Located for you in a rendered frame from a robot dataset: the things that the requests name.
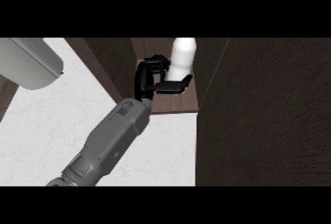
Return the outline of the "pale grey appliance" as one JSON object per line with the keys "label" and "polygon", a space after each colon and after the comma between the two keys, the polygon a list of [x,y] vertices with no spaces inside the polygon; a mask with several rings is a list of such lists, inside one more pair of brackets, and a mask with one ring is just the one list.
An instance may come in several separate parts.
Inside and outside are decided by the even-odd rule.
{"label": "pale grey appliance", "polygon": [[0,74],[22,88],[47,87],[63,73],[63,60],[42,38],[0,38]]}

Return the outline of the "white water bottle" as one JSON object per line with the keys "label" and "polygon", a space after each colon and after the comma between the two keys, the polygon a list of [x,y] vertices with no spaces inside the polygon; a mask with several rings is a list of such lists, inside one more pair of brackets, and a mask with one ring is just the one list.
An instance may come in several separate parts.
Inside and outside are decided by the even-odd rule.
{"label": "white water bottle", "polygon": [[180,81],[190,73],[196,51],[194,38],[175,38],[169,53],[168,81]]}

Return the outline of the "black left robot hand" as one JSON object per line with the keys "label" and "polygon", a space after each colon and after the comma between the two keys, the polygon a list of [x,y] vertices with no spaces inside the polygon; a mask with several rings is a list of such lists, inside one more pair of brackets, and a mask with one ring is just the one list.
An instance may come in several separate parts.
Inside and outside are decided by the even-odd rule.
{"label": "black left robot hand", "polygon": [[171,61],[155,54],[144,58],[137,65],[134,76],[134,99],[152,99],[153,94],[180,95],[190,84],[192,75],[187,74],[180,81],[165,80],[165,73],[169,70]]}

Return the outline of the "dark wooden cabinet door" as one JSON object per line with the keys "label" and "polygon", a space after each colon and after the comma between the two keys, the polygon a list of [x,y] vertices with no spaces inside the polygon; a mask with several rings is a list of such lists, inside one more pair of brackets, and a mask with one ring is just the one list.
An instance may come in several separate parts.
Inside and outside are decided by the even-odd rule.
{"label": "dark wooden cabinet door", "polygon": [[331,186],[331,38],[233,38],[197,114],[200,186]]}

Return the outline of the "dark wooden cabinet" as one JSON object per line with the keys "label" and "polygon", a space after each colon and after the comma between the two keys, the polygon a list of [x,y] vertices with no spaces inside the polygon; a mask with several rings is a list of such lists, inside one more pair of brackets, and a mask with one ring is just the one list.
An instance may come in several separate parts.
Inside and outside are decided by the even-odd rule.
{"label": "dark wooden cabinet", "polygon": [[[171,56],[172,40],[174,38],[64,38],[115,102],[132,96],[134,73],[141,60],[153,54]],[[227,41],[227,38],[196,38],[197,48],[190,68],[193,78],[189,87],[177,96],[153,96],[153,114],[199,111]]]}

